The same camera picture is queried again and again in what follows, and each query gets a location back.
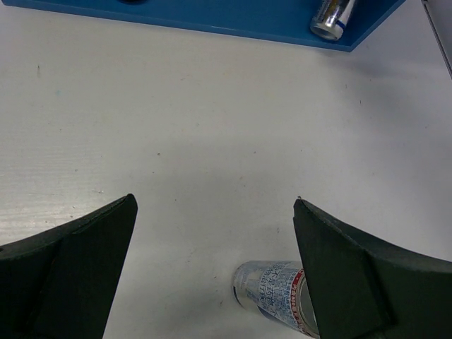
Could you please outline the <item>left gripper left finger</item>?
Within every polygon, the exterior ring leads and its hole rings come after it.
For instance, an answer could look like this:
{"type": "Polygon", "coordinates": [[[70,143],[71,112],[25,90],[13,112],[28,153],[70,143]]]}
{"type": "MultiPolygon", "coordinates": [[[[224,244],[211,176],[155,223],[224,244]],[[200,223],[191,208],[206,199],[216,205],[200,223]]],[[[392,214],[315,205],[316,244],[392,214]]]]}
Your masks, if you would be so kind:
{"type": "Polygon", "coordinates": [[[2,338],[102,338],[133,234],[128,194],[1,246],[2,338]]]}

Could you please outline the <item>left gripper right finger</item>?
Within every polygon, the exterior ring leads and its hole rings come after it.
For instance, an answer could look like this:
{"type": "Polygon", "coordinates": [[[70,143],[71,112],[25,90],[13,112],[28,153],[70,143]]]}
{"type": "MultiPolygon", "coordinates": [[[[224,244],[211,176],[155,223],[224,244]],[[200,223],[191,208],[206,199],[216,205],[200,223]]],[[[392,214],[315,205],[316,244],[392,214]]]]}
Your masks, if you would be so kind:
{"type": "Polygon", "coordinates": [[[293,223],[321,338],[450,338],[451,262],[298,198],[293,223]]]}

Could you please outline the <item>black yellow can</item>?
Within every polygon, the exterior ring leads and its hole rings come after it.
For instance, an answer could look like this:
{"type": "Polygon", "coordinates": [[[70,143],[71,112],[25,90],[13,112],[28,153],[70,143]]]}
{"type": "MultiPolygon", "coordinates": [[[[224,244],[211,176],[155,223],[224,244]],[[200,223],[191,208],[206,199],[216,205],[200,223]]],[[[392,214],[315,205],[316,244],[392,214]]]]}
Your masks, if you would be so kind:
{"type": "Polygon", "coordinates": [[[129,5],[138,5],[146,2],[146,0],[121,0],[121,2],[129,5]]]}

